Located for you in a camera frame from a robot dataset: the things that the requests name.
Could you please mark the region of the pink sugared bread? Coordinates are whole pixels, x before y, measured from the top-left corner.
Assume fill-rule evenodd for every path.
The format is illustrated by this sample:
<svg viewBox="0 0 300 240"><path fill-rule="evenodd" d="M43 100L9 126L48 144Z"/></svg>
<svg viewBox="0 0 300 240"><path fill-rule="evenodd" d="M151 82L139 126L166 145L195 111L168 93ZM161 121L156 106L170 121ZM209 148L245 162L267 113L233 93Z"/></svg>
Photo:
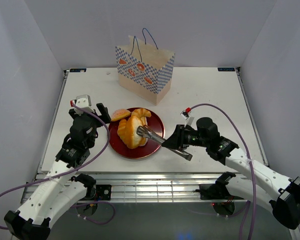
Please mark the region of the pink sugared bread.
<svg viewBox="0 0 300 240"><path fill-rule="evenodd" d="M129 117L130 115L131 115L131 111L129 111L128 109L124 109L124 108L117 109L112 113L111 121L116 122L126 117Z"/></svg>

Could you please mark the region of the metal serving tongs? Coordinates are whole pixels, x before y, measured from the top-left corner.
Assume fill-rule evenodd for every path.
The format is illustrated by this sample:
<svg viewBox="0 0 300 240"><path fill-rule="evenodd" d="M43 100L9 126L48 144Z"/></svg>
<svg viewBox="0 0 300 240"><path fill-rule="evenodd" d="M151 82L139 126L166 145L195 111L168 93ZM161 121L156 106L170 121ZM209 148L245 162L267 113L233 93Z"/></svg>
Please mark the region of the metal serving tongs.
<svg viewBox="0 0 300 240"><path fill-rule="evenodd" d="M158 144L160 144L161 147L163 147L163 143L166 141L163 137L155 133L153 130L151 130L147 125L139 126L136 130L136 133L138 136L142 138L150 139ZM181 156L182 158L186 159L187 161L190 161L193 157L192 154L184 151L184 150L178 150L178 149L171 149L166 147L166 149L170 150L171 152Z"/></svg>

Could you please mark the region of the curved croissant bread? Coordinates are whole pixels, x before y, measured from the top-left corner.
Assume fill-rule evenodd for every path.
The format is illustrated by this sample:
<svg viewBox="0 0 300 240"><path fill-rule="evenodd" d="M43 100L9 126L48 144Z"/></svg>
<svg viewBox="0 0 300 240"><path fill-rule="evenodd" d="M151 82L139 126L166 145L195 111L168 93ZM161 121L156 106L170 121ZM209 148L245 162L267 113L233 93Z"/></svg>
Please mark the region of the curved croissant bread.
<svg viewBox="0 0 300 240"><path fill-rule="evenodd" d="M152 116L151 112L145 108L137 108L132 113L131 116L136 116L141 119L143 125L148 124L148 118Z"/></svg>

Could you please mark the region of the white topped oval bread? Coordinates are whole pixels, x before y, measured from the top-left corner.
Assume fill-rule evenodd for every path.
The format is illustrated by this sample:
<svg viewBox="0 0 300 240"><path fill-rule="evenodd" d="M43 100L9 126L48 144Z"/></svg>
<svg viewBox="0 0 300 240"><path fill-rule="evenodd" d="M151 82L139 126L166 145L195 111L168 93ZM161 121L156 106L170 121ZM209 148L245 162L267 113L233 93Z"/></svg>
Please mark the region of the white topped oval bread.
<svg viewBox="0 0 300 240"><path fill-rule="evenodd" d="M138 127L143 127L144 125L142 119L137 116L131 116L126 122L124 137L125 144L129 149L136 149L146 145L148 140L137 134Z"/></svg>

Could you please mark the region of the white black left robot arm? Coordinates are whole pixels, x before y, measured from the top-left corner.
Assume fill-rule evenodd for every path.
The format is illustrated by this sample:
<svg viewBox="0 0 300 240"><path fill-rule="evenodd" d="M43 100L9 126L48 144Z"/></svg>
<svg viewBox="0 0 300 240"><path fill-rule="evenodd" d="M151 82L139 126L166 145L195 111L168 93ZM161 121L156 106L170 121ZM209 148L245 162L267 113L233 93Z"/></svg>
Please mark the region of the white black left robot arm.
<svg viewBox="0 0 300 240"><path fill-rule="evenodd" d="M16 211L8 211L4 221L9 232L19 240L46 240L56 221L76 202L96 195L96 180L78 169L86 165L90 149L98 137L97 129L111 122L107 107L96 109L85 98L71 101L69 115L73 122L61 149L44 179Z"/></svg>

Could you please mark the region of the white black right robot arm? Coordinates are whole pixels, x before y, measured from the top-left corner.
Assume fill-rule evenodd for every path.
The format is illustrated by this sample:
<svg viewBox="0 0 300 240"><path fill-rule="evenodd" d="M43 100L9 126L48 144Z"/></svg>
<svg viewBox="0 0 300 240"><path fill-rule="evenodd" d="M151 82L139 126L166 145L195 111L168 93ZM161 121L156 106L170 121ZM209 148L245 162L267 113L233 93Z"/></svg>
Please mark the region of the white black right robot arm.
<svg viewBox="0 0 300 240"><path fill-rule="evenodd" d="M268 207L283 226L295 230L300 224L300 177L289 178L248 159L235 142L220 135L209 117L198 119L196 126L197 129L192 129L177 125L162 147L178 151L188 146L204 147L213 160L254 181L252 196L257 197L260 205Z"/></svg>

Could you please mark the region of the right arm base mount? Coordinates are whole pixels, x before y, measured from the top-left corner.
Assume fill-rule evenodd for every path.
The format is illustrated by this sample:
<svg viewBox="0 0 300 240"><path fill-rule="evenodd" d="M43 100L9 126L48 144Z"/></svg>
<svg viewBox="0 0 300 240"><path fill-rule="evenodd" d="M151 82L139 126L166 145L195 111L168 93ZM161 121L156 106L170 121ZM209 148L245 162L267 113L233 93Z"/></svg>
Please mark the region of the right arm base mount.
<svg viewBox="0 0 300 240"><path fill-rule="evenodd" d="M214 183L210 186L200 184L195 192L200 194L201 200L233 200L234 196L229 193L224 184Z"/></svg>

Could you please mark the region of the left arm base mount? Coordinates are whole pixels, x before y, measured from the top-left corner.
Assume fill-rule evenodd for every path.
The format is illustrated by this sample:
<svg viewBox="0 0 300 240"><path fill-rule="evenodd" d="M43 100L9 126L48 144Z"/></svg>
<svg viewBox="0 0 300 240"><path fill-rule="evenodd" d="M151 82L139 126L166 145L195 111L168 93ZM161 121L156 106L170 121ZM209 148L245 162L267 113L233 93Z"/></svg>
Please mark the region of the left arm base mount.
<svg viewBox="0 0 300 240"><path fill-rule="evenodd" d="M108 201L111 199L112 185L110 184L95 184L87 188L84 200Z"/></svg>

